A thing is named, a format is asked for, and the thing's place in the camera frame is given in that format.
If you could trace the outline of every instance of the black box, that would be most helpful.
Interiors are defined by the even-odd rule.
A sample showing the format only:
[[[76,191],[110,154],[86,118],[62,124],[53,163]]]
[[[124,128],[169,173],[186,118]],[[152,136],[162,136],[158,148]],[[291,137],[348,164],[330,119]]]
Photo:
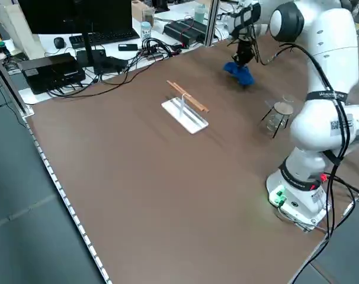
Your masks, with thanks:
[[[206,39],[207,26],[193,19],[173,21],[164,26],[164,33],[190,46],[195,42],[203,43]]]
[[[18,66],[35,95],[80,83],[86,78],[84,70],[70,53],[22,61]]]

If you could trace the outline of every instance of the white desk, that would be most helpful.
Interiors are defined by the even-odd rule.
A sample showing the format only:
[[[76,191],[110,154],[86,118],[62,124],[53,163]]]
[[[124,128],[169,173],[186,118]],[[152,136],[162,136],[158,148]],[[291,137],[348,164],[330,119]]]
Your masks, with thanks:
[[[179,4],[179,5],[171,5],[170,11],[168,12],[162,12],[159,14],[156,14],[155,17],[160,18],[160,19],[165,19],[165,20],[183,20],[186,16],[194,16],[194,8],[196,6],[198,6],[199,3],[197,2],[187,2],[187,3],[183,3],[183,4]],[[220,13],[223,13],[224,11],[232,11],[233,7],[230,4],[226,4],[226,3],[221,3],[220,4]],[[163,22],[163,21],[158,21],[155,20],[155,24],[152,28],[152,37],[153,38],[157,38],[159,40],[164,41],[165,43],[168,44],[177,44],[179,42],[177,42],[175,39],[167,36],[166,34],[163,34],[164,31],[164,26],[167,24],[167,22]],[[138,22],[137,20],[135,20],[134,18],[132,19],[132,26],[133,28],[136,30],[136,32],[138,34],[140,34],[140,22]],[[221,21],[218,21],[216,24],[216,35],[218,37],[220,37],[220,35],[222,35],[222,40],[228,38],[228,31],[224,28],[223,23]],[[69,52],[72,56],[76,56],[76,52],[78,50],[83,50],[83,49],[76,49],[74,50],[73,48],[71,48],[71,44],[69,41],[69,37],[71,36],[71,34],[61,34],[61,35],[57,35],[57,34],[52,34],[52,35],[39,35],[40,37],[40,41],[41,44],[43,45],[47,56],[51,55],[51,54],[61,54],[64,52]],[[53,40],[56,37],[62,37],[65,40],[66,46],[64,49],[61,49],[60,51],[58,49],[55,48],[54,44],[53,44]],[[107,56],[113,56],[119,59],[131,59],[136,55],[136,51],[119,51],[118,50],[118,45],[121,43],[134,43],[137,44],[139,47],[141,47],[141,43],[142,40],[141,38],[135,39],[135,40],[128,40],[128,41],[122,41],[122,42],[118,42],[118,43],[110,43],[110,44],[104,44],[103,47],[106,50],[106,54]],[[183,50],[182,52],[189,52],[190,50],[194,50],[197,47],[200,47],[201,44],[197,44],[194,47],[190,47],[187,50]],[[142,59],[140,60],[140,62],[137,64],[137,68],[141,68],[147,65],[152,64],[154,61],[148,61],[146,59]],[[86,79],[82,81],[82,83],[90,83],[92,81],[91,78],[93,78],[95,75],[91,72],[89,72],[88,70],[86,70]],[[117,73],[114,74],[110,74],[110,75],[105,75],[105,78],[111,78],[112,76],[117,76]],[[63,88],[64,92],[71,92],[73,91],[72,88]],[[30,88],[24,89],[19,91],[23,101],[26,104],[36,104],[38,102],[41,101],[45,101],[47,99],[50,99],[52,96],[48,93],[41,93],[39,95],[35,95],[32,93]]]

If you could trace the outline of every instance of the computer mouse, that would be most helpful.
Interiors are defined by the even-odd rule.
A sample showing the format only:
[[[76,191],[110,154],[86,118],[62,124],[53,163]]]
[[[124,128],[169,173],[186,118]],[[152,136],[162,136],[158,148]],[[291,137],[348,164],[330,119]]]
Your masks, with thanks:
[[[61,37],[56,37],[53,42],[57,49],[63,49],[65,47],[65,40],[63,40]]]

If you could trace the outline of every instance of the keyboard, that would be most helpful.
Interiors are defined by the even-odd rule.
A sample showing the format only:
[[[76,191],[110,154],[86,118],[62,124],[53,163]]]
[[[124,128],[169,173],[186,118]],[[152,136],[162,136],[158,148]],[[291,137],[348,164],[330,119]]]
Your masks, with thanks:
[[[134,29],[126,31],[112,31],[109,33],[93,33],[89,34],[90,44],[92,46],[107,43],[117,43],[119,41],[134,40],[139,38]],[[81,35],[74,35],[69,37],[69,41],[74,49],[85,47],[84,38]]]

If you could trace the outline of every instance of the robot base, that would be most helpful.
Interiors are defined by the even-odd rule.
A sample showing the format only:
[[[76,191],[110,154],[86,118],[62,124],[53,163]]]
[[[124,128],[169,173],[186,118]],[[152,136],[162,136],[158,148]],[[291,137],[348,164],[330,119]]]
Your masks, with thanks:
[[[315,191],[300,191],[287,183],[277,170],[268,177],[267,190],[269,202],[278,208],[280,201],[284,200],[281,212],[305,231],[313,230],[326,215],[326,194],[321,186]]]

